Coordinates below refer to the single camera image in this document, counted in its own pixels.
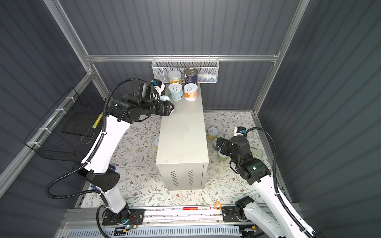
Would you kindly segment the pink label can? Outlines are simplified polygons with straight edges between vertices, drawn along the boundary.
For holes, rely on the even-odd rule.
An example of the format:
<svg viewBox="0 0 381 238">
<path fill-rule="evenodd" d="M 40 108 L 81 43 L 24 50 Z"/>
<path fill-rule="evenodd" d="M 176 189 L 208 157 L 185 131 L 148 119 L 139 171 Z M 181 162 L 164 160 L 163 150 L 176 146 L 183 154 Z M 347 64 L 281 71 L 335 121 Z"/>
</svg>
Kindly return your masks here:
<svg viewBox="0 0 381 238">
<path fill-rule="evenodd" d="M 170 97 L 169 96 L 166 96 L 166 95 L 163 95 L 160 97 L 160 105 L 161 107 L 163 108 L 163 103 L 162 101 L 170 101 Z"/>
<path fill-rule="evenodd" d="M 184 86 L 184 96 L 187 101 L 195 101 L 198 98 L 198 86 L 188 83 Z"/>
</svg>

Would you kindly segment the green label can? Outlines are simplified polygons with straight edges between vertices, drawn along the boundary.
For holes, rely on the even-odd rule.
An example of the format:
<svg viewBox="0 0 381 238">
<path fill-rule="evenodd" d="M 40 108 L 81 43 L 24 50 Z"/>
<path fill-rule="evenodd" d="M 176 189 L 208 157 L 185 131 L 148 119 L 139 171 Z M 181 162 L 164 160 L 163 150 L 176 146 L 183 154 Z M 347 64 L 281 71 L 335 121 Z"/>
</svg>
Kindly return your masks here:
<svg viewBox="0 0 381 238">
<path fill-rule="evenodd" d="M 220 162 L 226 162 L 229 159 L 229 156 L 223 155 L 220 151 L 217 152 L 217 158 Z"/>
</svg>

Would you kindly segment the light teal can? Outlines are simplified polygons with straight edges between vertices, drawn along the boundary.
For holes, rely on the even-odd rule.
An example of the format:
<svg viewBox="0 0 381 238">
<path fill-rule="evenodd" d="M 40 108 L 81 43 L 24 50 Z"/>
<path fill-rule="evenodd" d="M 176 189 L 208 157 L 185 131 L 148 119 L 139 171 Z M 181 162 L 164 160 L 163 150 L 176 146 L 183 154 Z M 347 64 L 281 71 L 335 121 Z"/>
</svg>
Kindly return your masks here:
<svg viewBox="0 0 381 238">
<path fill-rule="evenodd" d="M 183 86 L 179 83 L 172 83 L 168 86 L 169 97 L 172 101 L 179 101 L 183 97 Z"/>
</svg>

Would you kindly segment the orange yellow fruit can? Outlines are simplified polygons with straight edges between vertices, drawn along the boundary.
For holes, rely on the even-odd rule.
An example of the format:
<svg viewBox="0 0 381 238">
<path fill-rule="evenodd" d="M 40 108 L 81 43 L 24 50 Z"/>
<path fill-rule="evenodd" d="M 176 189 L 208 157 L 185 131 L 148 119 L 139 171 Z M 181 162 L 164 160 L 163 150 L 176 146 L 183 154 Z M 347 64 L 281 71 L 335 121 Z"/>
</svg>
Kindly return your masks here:
<svg viewBox="0 0 381 238">
<path fill-rule="evenodd" d="M 183 84 L 182 73 L 177 70 L 173 70 L 168 73 L 168 79 L 170 84 L 178 83 L 180 85 Z"/>
</svg>

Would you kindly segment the dark blue tin can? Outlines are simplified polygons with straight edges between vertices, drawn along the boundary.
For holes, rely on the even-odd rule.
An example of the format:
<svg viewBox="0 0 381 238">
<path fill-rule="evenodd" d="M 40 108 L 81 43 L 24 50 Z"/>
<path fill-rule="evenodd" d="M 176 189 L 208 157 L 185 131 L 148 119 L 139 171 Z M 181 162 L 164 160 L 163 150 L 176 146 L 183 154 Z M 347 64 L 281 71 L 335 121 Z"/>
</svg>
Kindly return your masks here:
<svg viewBox="0 0 381 238">
<path fill-rule="evenodd" d="M 185 84 L 197 85 L 198 70 L 196 68 L 185 69 L 184 82 Z"/>
</svg>

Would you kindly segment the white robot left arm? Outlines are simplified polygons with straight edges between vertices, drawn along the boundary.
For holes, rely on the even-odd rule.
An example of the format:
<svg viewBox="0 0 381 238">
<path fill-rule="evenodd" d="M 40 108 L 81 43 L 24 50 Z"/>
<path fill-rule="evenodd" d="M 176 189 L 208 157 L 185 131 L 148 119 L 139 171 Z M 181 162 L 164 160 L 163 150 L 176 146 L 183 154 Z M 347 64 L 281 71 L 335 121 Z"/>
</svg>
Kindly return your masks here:
<svg viewBox="0 0 381 238">
<path fill-rule="evenodd" d="M 120 175 L 110 167 L 111 157 L 125 132 L 134 122 L 142 122 L 142 116 L 169 116 L 174 111 L 170 100 L 160 100 L 165 84 L 160 80 L 142 82 L 136 93 L 126 94 L 122 99 L 106 103 L 103 125 L 91 150 L 82 160 L 85 167 L 80 171 L 98 188 L 106 208 L 114 214 L 128 209 L 118 188 Z"/>
</svg>

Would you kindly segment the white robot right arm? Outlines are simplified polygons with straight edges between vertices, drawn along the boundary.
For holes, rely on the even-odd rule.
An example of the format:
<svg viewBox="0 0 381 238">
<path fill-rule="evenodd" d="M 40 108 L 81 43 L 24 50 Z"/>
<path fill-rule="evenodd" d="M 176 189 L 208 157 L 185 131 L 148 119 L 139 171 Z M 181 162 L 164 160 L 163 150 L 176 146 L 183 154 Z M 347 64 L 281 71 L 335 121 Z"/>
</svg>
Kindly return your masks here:
<svg viewBox="0 0 381 238">
<path fill-rule="evenodd" d="M 254 200 L 245 196 L 235 203 L 237 218 L 251 221 L 270 238 L 314 238 L 314 229 L 298 214 L 295 208 L 280 192 L 273 181 L 265 163 L 253 156 L 249 142 L 244 136 L 238 135 L 230 140 L 222 137 L 217 139 L 216 150 L 228 156 L 238 173 L 261 196 L 271 210 L 269 216 L 263 212 Z"/>
</svg>

